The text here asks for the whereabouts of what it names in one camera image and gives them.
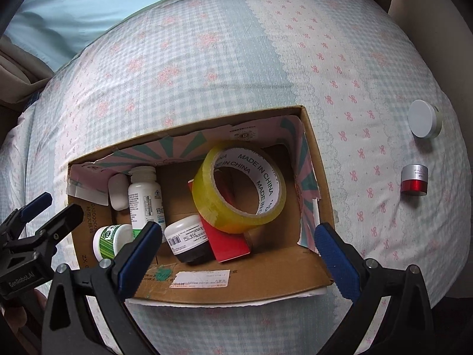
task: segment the finger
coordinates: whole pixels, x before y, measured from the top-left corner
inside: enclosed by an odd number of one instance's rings
[[[48,299],[46,298],[46,296],[43,295],[43,293],[40,290],[35,289],[35,294],[36,294],[36,298],[38,299],[39,305],[41,306],[43,310],[45,310]]]
[[[27,313],[23,307],[9,307],[5,310],[5,320],[11,330],[16,334],[20,327],[27,323]]]

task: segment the cardboard box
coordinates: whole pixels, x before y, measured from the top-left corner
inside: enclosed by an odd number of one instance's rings
[[[281,124],[279,132],[285,138],[271,140],[271,135],[277,134],[268,129],[267,124],[271,122]],[[181,141],[195,145],[198,137],[205,140],[200,149],[197,148],[191,154],[187,152],[188,147],[183,147],[176,158],[176,149]],[[130,161],[131,153],[141,156],[135,157],[141,160],[147,159],[145,154],[156,159],[159,157],[156,165],[157,181],[162,188],[166,224],[169,225],[197,213],[187,182],[195,176],[206,152],[215,142],[212,138],[222,137],[227,140],[250,139],[253,144],[264,147],[281,169],[286,181],[287,200],[283,211],[271,223],[248,232],[252,243],[250,255],[229,262],[212,261],[191,267],[178,262],[168,244],[163,243],[157,252],[156,262],[151,264],[135,297],[168,303],[241,303],[281,298],[332,284],[323,261],[313,252],[316,251],[313,241],[310,242],[310,229],[318,224],[319,217],[321,221],[333,225],[333,211],[315,135],[306,109],[301,106],[240,113],[186,124],[127,140],[72,161],[69,164],[69,203],[81,205],[85,214],[82,224],[72,232],[80,267],[97,264],[92,238],[98,228],[130,223],[128,210],[116,212],[107,205],[108,195],[103,186],[116,172],[126,173],[132,166],[151,165],[146,161]],[[172,155],[172,158],[163,159],[165,153]],[[304,175],[307,169],[314,172],[316,184],[312,179],[312,187],[306,188],[306,183],[294,173],[293,167],[304,172]],[[255,212],[258,204],[255,186],[241,172],[227,169],[233,179],[238,208]],[[169,274],[168,277],[161,276],[163,270],[171,270],[164,271]],[[191,289],[169,287],[178,272],[204,270],[230,270],[228,286]]]

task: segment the roll of tape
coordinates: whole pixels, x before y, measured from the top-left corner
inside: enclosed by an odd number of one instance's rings
[[[231,167],[246,174],[258,191],[256,214],[227,203],[215,185],[214,170]],[[274,220],[286,202],[286,183],[273,160],[261,149],[245,142],[216,145],[200,166],[192,184],[192,197],[200,215],[212,226],[228,233],[242,233]]]

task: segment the bed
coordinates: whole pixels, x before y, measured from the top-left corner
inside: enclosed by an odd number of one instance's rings
[[[410,132],[415,99],[443,113],[431,141]],[[383,266],[418,264],[435,305],[468,255],[470,167],[450,101],[372,0],[164,0],[133,14],[61,68],[8,135],[0,216],[50,192],[53,206],[28,225],[31,235],[67,204],[67,166],[79,156],[166,127],[295,104],[314,127],[337,232]],[[426,197],[399,195],[401,169],[412,163],[429,168]],[[53,267],[62,262],[77,267],[70,238]],[[332,286],[258,307],[127,305],[162,354],[309,354],[350,303]]]

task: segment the torn paper label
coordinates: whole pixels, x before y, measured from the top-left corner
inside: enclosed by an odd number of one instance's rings
[[[216,288],[229,284],[230,270],[181,271],[178,272],[171,288]]]

